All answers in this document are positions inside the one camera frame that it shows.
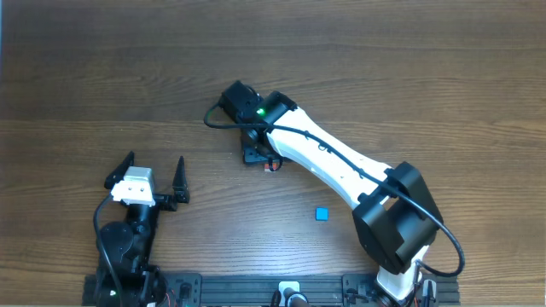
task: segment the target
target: blue square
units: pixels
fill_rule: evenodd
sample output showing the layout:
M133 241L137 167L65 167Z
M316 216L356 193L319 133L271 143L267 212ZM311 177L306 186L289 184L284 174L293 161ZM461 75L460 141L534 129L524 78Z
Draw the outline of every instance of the blue square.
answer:
M328 221L328 208L317 208L317 221Z

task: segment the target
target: wood grain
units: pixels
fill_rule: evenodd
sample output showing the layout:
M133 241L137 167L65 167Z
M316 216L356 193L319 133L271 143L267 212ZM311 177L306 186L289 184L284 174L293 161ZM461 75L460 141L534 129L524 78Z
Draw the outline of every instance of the wood grain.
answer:
M376 271L334 191L298 165L245 167L238 133L201 123L238 78L417 166L465 249L464 304L543 304L545 17L540 0L4 0L0 304L80 303L102 181L129 150L163 191L186 159L191 204L154 243L165 270ZM456 265L442 235L427 261Z

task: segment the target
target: white plastic part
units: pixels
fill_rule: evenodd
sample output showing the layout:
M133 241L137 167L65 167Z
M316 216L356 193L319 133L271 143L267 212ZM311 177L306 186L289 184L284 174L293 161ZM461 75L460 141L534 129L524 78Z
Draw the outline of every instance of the white plastic part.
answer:
M385 163L377 162L357 153L343 142L329 135L329 133L315 124L301 108L284 113L275 122L275 125L309 131L312 135L321 138L333 146L355 165L381 181L386 179L385 170L391 168ZM323 180L345 200L351 209L360 205L358 201L360 194L365 193L366 195L370 195L377 188L377 184L371 182L369 179L361 178L358 173L336 155L329 153L325 148L319 148L318 143L314 140L307 139L305 136L297 133L279 129L274 129L267 137L277 153L304 166Z
M291 288L295 292L299 292L299 282L297 281L281 281L279 282L279 292L281 293L281 302L279 306L284 306L287 298L284 296L284 291Z
M116 183L110 192L114 201L123 200L127 205L155 206L152 169L131 166L123 179Z
M385 290L392 298L398 302L407 298L413 290L413 281L415 278L415 261L422 260L427 253L428 246L424 246L412 259L411 266L405 273L394 275L389 273L386 269L379 267L379 273L377 274L377 284ZM418 273L417 280L422 278L421 272Z

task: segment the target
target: white arm segment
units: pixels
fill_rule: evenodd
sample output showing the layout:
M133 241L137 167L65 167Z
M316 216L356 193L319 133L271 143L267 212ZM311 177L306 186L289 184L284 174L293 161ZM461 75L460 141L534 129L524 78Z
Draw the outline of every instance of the white arm segment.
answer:
M312 119L307 116L304 110L297 108L295 111L284 113L275 125L283 125L303 131L309 131L312 135L318 136L326 143L333 146L340 153L345 155L358 167L384 181L385 170L391 168L389 165L367 158L352 150L335 137L321 129ZM351 207L360 205L358 196L361 193L370 195L377 188L377 184L369 179L361 178L349 165L343 162L333 153L328 153L325 148L319 148L314 140L307 139L297 133L274 129L267 135L270 144L282 157L289 158L304 166L317 177L321 178L330 188L333 188L343 200Z

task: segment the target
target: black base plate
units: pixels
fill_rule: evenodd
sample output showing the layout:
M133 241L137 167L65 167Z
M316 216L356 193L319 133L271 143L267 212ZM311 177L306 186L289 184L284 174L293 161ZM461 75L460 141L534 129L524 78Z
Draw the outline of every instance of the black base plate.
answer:
M298 281L300 291L305 293L313 306L378 306L374 301L374 282L376 275L309 275L309 276L201 276L196 273L165 273L169 288L174 292L178 306L269 306L273 293L281 281ZM459 305L459 286L457 279L424 275L425 279L437 282L437 302L430 304ZM94 305L93 291L95 277L85 278L84 306ZM349 304L349 293L366 296L356 298ZM160 306L168 307L167 301Z

